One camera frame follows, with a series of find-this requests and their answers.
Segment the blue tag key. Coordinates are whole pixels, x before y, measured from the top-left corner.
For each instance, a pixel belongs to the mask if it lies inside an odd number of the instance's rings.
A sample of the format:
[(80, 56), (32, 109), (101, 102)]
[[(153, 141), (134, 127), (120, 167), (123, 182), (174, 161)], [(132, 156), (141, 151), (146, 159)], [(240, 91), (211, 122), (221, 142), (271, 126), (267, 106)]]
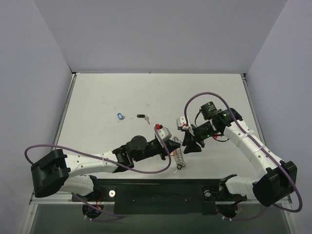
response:
[(125, 119), (125, 116), (122, 113), (117, 114), (118, 122)]

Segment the black tag key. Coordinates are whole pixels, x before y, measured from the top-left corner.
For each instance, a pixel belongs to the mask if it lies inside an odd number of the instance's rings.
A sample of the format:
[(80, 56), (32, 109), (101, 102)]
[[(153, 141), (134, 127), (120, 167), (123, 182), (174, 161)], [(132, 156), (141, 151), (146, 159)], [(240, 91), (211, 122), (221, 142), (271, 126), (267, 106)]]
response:
[(136, 117), (144, 119), (150, 125), (149, 117), (147, 115), (138, 114)]

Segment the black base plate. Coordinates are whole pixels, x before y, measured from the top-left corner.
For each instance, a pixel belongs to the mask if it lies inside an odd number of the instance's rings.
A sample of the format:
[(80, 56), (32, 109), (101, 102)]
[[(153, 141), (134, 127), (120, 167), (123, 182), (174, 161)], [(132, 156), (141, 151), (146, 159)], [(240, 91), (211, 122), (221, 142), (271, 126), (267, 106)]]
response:
[(234, 217), (244, 195), (232, 195), (224, 179), (96, 179), (93, 191), (73, 197), (89, 203), (114, 203), (116, 215), (181, 215), (220, 211)]

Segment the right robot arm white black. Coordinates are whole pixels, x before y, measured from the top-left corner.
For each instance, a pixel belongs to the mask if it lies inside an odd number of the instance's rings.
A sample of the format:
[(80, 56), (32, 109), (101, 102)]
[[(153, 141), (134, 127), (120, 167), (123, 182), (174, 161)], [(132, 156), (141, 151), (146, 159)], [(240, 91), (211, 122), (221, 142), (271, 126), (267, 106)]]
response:
[(220, 134), (236, 145), (258, 175), (257, 178), (229, 176), (218, 186), (217, 192), (222, 199), (248, 195), (269, 207), (294, 192), (296, 165), (273, 154), (235, 109), (216, 109), (213, 102), (208, 102), (201, 106), (200, 112), (205, 123), (199, 126), (191, 124), (184, 116), (176, 120), (177, 128), (185, 133), (184, 153), (201, 152), (206, 139)]

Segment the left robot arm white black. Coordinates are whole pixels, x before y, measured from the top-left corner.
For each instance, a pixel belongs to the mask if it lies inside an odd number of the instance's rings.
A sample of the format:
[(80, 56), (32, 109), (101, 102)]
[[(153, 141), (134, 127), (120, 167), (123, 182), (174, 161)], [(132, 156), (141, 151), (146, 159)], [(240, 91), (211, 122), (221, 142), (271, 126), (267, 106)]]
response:
[(99, 198), (100, 188), (91, 174), (125, 172), (135, 162), (156, 155), (164, 160), (178, 148), (180, 143), (169, 137), (162, 143), (158, 138), (147, 141), (143, 136), (135, 136), (125, 145), (97, 155), (67, 155), (62, 149), (55, 149), (31, 166), (35, 197), (68, 192), (94, 201)]

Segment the metal keyring disc with rings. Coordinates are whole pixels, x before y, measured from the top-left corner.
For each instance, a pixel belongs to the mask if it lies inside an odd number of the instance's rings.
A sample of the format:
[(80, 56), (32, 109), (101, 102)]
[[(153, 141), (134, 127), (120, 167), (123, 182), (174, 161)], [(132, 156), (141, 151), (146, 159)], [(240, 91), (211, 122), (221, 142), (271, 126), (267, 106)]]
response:
[[(182, 147), (182, 142), (178, 139), (178, 137), (174, 136), (173, 141), (179, 142), (181, 144), (181, 147)], [(174, 159), (176, 166), (178, 164), (180, 164), (182, 166), (182, 168), (184, 168), (184, 167), (186, 167), (186, 163), (185, 163), (184, 158), (183, 158), (183, 152), (182, 152), (181, 147), (179, 149), (176, 149), (175, 151), (171, 152), (170, 158)]]

